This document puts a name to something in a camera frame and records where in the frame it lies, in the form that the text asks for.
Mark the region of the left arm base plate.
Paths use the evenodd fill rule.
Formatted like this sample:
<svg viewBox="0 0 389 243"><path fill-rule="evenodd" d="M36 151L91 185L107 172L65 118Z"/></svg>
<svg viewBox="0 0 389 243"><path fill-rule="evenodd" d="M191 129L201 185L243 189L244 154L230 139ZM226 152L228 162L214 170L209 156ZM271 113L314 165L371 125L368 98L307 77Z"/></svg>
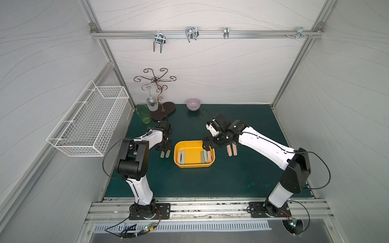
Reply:
<svg viewBox="0 0 389 243"><path fill-rule="evenodd" d="M152 202L148 206L133 204L130 207L129 220L157 220L170 218L171 204Z"/></svg>

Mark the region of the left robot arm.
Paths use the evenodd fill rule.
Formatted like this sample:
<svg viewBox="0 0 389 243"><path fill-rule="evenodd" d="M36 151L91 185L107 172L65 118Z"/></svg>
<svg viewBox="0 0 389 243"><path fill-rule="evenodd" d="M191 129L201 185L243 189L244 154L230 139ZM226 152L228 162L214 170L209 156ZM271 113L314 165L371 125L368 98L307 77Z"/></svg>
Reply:
<svg viewBox="0 0 389 243"><path fill-rule="evenodd" d="M157 203L146 177L150 150L155 148L161 152L161 158L167 159L172 147L169 139L171 134L171 124L160 121L157 127L148 129L144 135L134 139L125 138L122 141L115 171L128 183L133 192L132 215L152 219L156 214Z"/></svg>

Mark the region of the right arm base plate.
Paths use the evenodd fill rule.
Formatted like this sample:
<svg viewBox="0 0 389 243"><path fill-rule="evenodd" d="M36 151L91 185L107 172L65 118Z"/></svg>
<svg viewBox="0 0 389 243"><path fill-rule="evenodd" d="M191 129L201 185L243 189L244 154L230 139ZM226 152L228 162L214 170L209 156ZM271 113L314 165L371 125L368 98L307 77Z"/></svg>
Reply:
<svg viewBox="0 0 389 243"><path fill-rule="evenodd" d="M251 201L246 211L251 218L287 218L292 215L287 203L278 208L266 201Z"/></svg>

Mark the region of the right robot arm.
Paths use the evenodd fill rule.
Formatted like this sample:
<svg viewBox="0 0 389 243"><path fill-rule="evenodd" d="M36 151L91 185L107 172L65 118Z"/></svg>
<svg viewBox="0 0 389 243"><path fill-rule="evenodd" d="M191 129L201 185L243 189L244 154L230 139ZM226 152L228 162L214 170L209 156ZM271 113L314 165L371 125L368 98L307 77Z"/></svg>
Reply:
<svg viewBox="0 0 389 243"><path fill-rule="evenodd" d="M294 194L301 193L311 174L308 151L281 145L241 120L230 123L220 114L206 123L206 129L211 136L202 140L204 150L239 143L258 152L283 170L276 187L256 210L261 210L269 217L276 217Z"/></svg>

